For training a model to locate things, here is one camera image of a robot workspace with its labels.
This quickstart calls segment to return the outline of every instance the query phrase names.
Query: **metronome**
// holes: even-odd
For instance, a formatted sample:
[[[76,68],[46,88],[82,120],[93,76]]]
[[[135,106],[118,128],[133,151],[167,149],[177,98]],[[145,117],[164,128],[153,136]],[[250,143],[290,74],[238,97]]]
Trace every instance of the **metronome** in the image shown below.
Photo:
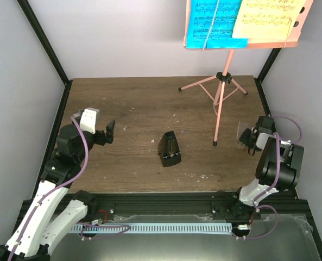
[[[163,167],[174,166],[181,162],[179,145],[173,131],[166,132],[163,135],[158,152]]]

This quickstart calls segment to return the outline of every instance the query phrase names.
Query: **tripod leg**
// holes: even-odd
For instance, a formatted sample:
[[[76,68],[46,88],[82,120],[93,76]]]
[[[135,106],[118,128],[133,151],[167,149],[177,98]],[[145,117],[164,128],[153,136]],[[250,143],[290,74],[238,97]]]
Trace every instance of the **tripod leg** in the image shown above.
[[[235,85],[235,86],[237,86],[237,88],[238,89],[240,89],[240,91],[242,91],[242,93],[244,93],[244,95],[248,95],[248,92],[247,91],[245,91],[244,89],[243,89],[243,87],[241,87],[234,79],[232,79],[232,83]]]
[[[182,91],[182,90],[185,90],[185,89],[187,89],[187,88],[190,88],[190,87],[196,86],[196,85],[198,85],[198,84],[200,84],[200,83],[208,82],[208,81],[213,80],[213,79],[216,79],[216,76],[212,76],[212,77],[205,78],[205,79],[203,79],[203,80],[199,80],[198,82],[191,83],[191,84],[189,84],[189,85],[187,85],[187,86],[180,87],[178,90],[179,90],[179,91]]]
[[[217,120],[216,120],[216,127],[215,127],[215,136],[213,141],[213,146],[217,146],[217,136],[219,134],[219,125],[220,125],[220,117],[221,117],[221,110],[222,110],[222,100],[224,97],[224,91],[225,91],[225,82],[222,82],[222,88],[220,93],[220,100],[219,100],[219,108],[217,111]]]
[[[222,82],[220,81],[219,86],[217,87],[216,94],[215,94],[214,106],[216,106],[218,104],[220,94],[221,94],[221,89],[222,89]]]

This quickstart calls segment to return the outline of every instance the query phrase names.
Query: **white cable carrier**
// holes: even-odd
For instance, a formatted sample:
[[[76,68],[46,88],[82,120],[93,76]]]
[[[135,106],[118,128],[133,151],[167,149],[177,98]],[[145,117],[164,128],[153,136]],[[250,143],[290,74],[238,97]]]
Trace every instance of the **white cable carrier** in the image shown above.
[[[129,225],[126,234],[222,234],[232,233],[231,223],[110,223],[102,227],[86,227],[84,234],[113,234],[124,231],[125,227],[109,226]],[[83,225],[75,225],[69,233],[80,233]]]

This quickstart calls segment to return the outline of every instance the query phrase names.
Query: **red wire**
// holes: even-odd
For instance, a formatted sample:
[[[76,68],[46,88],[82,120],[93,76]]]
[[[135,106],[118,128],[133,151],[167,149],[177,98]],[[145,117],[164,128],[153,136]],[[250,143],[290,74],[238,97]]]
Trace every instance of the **red wire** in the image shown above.
[[[105,218],[103,220],[103,223],[106,223],[108,220],[108,216],[109,216],[108,213],[104,209],[98,210],[97,213],[104,213],[105,214]]]

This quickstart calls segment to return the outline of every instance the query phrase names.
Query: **pink music stand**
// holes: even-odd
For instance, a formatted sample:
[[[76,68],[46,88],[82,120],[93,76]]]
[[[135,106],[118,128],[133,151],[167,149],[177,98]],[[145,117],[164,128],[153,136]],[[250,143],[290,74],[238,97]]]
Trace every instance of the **pink music stand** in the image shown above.
[[[301,29],[303,27],[303,24],[305,22],[305,19],[309,13],[309,10],[312,6],[313,0],[306,0],[306,3],[304,4],[304,8],[302,9],[301,13],[298,15],[296,21],[298,22],[297,26],[294,26],[291,30],[288,38],[286,41],[275,41],[271,39],[249,39],[248,45],[246,48],[285,48],[285,47],[296,47],[298,45],[298,39],[301,35]],[[185,23],[185,36],[184,36],[184,47],[186,48],[186,37],[187,37],[187,30],[188,30],[188,23],[190,21],[190,13],[191,13],[191,0],[187,0],[186,2],[186,23]],[[214,111],[217,114],[217,121],[216,121],[216,127],[215,127],[215,135],[214,135],[214,141],[213,146],[217,146],[217,139],[218,139],[218,133],[219,133],[219,125],[220,125],[220,117],[221,117],[221,111],[222,111],[222,103],[225,99],[230,97],[234,92],[236,92],[238,89],[242,91],[245,95],[247,95],[247,91],[245,91],[234,79],[231,78],[231,74],[228,73],[228,68],[230,67],[231,60],[233,57],[234,49],[230,49],[230,52],[228,54],[226,64],[224,67],[223,72],[218,72],[215,76],[200,80],[198,82],[189,84],[187,86],[183,86],[179,88],[179,91],[185,90],[187,88],[199,85],[201,88],[208,94],[211,100],[213,100],[213,107]],[[211,96],[211,94],[208,92],[208,90],[202,85],[202,83],[208,82],[210,80],[214,80],[218,78],[220,80],[217,92],[215,95],[215,98]],[[224,90],[225,90],[225,84],[232,82],[237,88],[228,94],[224,98]]]
[[[208,94],[209,98],[211,100],[213,100],[213,107],[214,107],[214,111],[217,114],[217,121],[216,121],[216,128],[215,128],[215,136],[214,136],[214,141],[213,141],[213,146],[217,146],[217,137],[218,137],[218,133],[219,133],[219,125],[220,125],[220,117],[221,117],[221,110],[222,110],[222,103],[225,99],[227,99],[228,97],[230,97],[234,92],[236,92],[238,89],[240,91],[242,91],[242,93],[244,93],[245,95],[248,95],[248,92],[245,91],[232,77],[231,74],[228,73],[228,68],[230,67],[231,64],[231,60],[234,54],[234,49],[230,49],[230,52],[228,54],[227,60],[226,60],[226,64],[224,67],[224,71],[223,72],[218,72],[215,76],[200,80],[198,82],[189,84],[187,86],[183,86],[179,88],[179,91],[185,90],[187,88],[199,85],[202,87],[202,89],[206,92],[206,94]],[[215,98],[213,98],[213,96],[211,96],[211,94],[208,92],[208,90],[202,85],[202,83],[208,82],[210,80],[214,80],[214,79],[219,79],[219,85],[215,94]],[[233,83],[237,88],[231,92],[230,94],[228,94],[225,98],[224,98],[224,91],[225,91],[225,84],[226,83]],[[218,111],[216,112],[215,106],[219,105]]]

